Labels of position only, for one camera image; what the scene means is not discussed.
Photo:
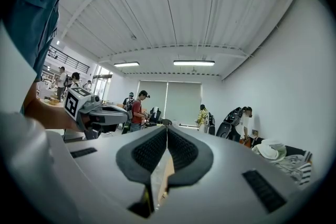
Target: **black mesh pad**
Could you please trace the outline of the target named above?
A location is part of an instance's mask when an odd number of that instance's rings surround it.
[[[175,172],[188,166],[198,156],[196,145],[173,131],[168,132],[168,149],[173,157]]]
[[[151,174],[166,149],[166,142],[166,127],[158,128],[120,148],[117,165],[128,180],[150,185]]]
[[[175,169],[175,174],[168,178],[168,189],[194,185],[210,170],[214,161],[207,144],[172,126],[168,127],[168,149]]]
[[[166,132],[161,132],[137,146],[132,151],[132,157],[141,167],[152,174],[166,149],[166,145]]]

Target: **red shirt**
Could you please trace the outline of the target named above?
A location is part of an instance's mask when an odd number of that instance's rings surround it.
[[[138,99],[132,104],[132,115],[133,115],[132,123],[139,123],[140,124],[141,121],[142,121],[142,118],[134,116],[135,112],[141,113],[141,102]]]

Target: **window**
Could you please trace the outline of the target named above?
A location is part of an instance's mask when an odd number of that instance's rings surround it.
[[[145,90],[151,96],[141,106],[148,113],[157,106],[162,118],[196,125],[201,105],[201,88],[200,83],[140,81],[139,92]]]
[[[102,66],[97,66],[96,74],[93,76],[92,88],[95,95],[101,100],[107,98],[109,92],[112,72]]]

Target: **metal railing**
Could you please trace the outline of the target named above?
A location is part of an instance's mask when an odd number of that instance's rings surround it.
[[[55,60],[58,60],[62,63],[66,63],[67,65],[81,71],[84,73],[87,73],[89,70],[89,66],[85,65],[84,63],[77,61],[76,59],[64,54],[60,50],[54,48],[53,46],[49,47],[48,50],[48,56],[54,58]]]

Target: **ceiling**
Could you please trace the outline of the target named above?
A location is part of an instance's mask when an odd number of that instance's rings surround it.
[[[60,0],[58,40],[123,76],[224,79],[261,45],[293,0]],[[213,60],[176,67],[174,60]],[[137,61],[138,67],[114,63]]]

